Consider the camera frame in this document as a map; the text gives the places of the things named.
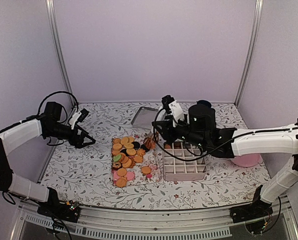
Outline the silver white tongs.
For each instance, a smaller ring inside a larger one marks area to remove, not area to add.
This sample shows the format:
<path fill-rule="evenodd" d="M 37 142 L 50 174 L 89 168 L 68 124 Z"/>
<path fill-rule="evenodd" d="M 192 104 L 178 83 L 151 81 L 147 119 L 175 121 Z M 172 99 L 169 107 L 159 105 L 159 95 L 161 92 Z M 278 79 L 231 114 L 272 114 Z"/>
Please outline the silver white tongs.
<path fill-rule="evenodd" d="M 156 142 L 159 140 L 159 133 L 153 132 L 152 130 L 145 136 L 143 144 L 146 150 L 152 150 L 156 146 Z"/>

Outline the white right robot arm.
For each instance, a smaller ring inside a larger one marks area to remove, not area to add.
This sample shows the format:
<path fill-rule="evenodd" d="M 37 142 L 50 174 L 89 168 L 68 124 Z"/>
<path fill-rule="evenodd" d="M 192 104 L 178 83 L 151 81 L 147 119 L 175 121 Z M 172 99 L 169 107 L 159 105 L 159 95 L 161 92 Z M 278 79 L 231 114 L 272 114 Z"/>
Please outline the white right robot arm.
<path fill-rule="evenodd" d="M 160 107 L 152 122 L 153 132 L 172 144 L 176 140 L 202 148 L 204 155 L 233 159 L 252 154 L 284 153 L 291 157 L 268 182 L 259 186 L 247 214 L 258 218 L 286 190 L 298 182 L 298 119 L 296 123 L 265 129 L 217 128 L 216 111 L 195 104 L 184 114 L 174 101 Z"/>

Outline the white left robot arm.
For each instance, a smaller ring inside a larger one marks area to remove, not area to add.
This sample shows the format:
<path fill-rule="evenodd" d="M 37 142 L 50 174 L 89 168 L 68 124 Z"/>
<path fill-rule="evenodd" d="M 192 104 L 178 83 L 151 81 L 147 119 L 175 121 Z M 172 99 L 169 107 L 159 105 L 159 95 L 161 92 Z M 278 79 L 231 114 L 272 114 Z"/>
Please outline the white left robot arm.
<path fill-rule="evenodd" d="M 63 213 L 57 191 L 14 173 L 8 162 L 8 156 L 38 137 L 65 140 L 77 149 L 95 143 L 95 139 L 79 126 L 79 123 L 88 116 L 88 110 L 77 110 L 67 124 L 60 121 L 61 114 L 62 105 L 51 101 L 46 104 L 44 112 L 29 116 L 0 131 L 0 192 L 11 193 L 43 204 L 44 209 L 52 217 L 59 217 Z"/>

